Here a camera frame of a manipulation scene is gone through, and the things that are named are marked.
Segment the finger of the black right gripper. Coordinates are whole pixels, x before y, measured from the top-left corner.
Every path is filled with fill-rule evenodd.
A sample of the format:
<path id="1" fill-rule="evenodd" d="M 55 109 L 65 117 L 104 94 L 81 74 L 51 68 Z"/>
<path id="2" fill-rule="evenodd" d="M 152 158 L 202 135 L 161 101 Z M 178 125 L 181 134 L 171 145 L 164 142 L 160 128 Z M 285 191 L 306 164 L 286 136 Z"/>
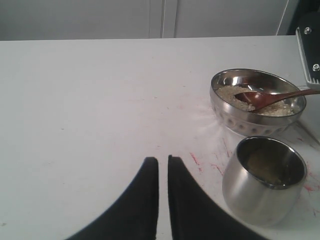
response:
<path id="1" fill-rule="evenodd" d="M 320 25 L 300 23 L 296 29 L 298 49 L 309 88 L 320 87 Z"/>

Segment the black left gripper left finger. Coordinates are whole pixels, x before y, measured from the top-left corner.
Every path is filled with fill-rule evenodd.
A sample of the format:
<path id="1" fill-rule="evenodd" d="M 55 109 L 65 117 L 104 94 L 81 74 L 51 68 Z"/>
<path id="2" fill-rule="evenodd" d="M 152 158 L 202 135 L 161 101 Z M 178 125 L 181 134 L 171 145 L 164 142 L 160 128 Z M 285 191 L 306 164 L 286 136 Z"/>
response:
<path id="1" fill-rule="evenodd" d="M 121 196 L 70 240 L 154 240 L 159 216 L 159 163 L 144 159 Z"/>

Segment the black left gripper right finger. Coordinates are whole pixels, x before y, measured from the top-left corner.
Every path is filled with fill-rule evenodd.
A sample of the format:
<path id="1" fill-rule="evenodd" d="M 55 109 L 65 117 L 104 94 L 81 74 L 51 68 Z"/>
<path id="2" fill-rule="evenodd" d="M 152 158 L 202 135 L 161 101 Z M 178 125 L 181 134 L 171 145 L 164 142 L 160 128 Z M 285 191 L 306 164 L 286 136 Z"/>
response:
<path id="1" fill-rule="evenodd" d="M 178 156 L 168 156 L 167 185 L 174 240 L 265 239 L 221 209 L 203 191 Z"/>

